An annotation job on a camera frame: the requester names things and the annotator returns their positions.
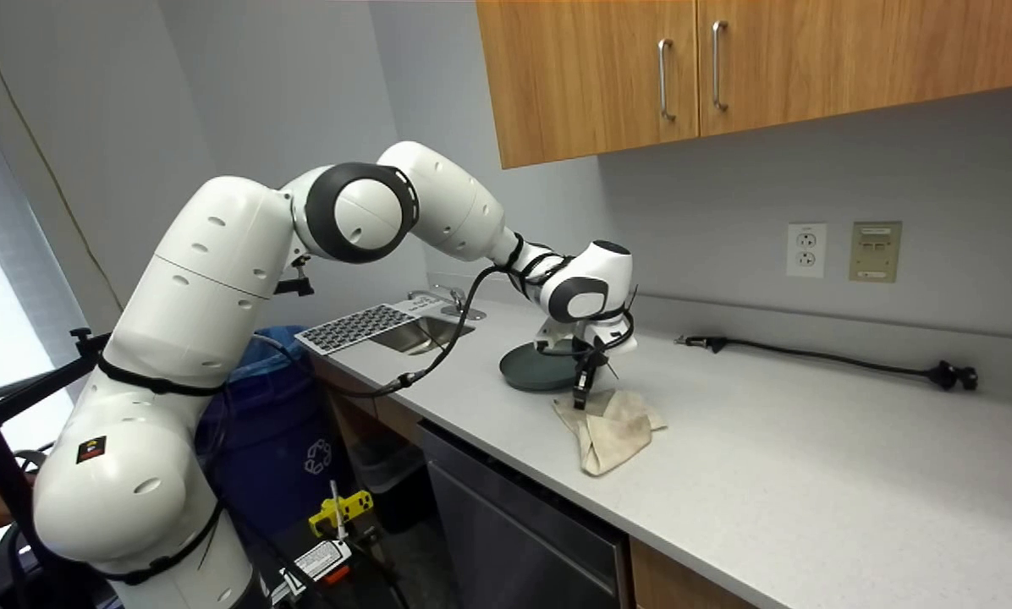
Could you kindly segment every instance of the yellow object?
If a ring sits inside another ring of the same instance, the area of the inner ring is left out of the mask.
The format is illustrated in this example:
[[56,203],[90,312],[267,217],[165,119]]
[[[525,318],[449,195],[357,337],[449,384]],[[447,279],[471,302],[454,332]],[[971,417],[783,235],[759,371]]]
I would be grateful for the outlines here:
[[343,514],[343,520],[356,520],[356,519],[361,519],[368,510],[371,510],[371,494],[368,491],[356,491],[349,496],[328,496],[328,501],[320,501],[320,510],[313,510],[308,519],[308,529],[313,533],[323,533],[323,532],[337,529],[337,514]]

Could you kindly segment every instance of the wall outlet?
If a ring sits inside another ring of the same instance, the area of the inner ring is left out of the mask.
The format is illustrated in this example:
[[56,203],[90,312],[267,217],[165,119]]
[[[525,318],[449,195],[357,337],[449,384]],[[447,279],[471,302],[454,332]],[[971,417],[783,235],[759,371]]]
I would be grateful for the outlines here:
[[900,273],[900,234],[896,219],[852,222],[849,278],[892,283]]
[[828,248],[825,222],[788,222],[784,226],[784,278],[822,278]]

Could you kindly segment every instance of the cabinet handle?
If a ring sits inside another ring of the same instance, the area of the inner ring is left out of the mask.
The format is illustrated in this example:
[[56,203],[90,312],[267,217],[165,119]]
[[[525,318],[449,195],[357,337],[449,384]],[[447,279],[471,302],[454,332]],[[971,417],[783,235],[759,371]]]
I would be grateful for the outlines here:
[[678,120],[678,114],[669,110],[669,83],[665,83],[665,57],[669,57],[669,49],[674,49],[674,39],[669,37],[658,37],[657,43],[657,57],[658,57],[658,119],[662,120]]
[[720,37],[727,32],[727,19],[715,19],[711,25],[711,104],[727,110],[727,97],[725,97],[725,48],[720,48]]

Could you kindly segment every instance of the window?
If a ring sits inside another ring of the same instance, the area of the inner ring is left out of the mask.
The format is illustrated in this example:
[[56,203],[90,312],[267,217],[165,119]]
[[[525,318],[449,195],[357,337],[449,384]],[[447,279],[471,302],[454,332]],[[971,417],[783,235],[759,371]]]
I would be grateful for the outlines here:
[[[49,257],[23,188],[0,152],[0,384],[74,357],[81,312]],[[9,446],[49,443],[72,414],[56,393],[4,426]]]

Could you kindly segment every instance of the blue trash bin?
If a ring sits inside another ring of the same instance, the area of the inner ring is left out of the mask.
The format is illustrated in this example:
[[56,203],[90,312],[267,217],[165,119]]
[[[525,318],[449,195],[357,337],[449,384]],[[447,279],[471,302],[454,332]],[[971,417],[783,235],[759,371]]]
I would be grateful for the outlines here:
[[352,487],[330,410],[295,336],[297,326],[257,332],[196,426],[196,454],[249,555],[288,540],[330,480],[343,494]]

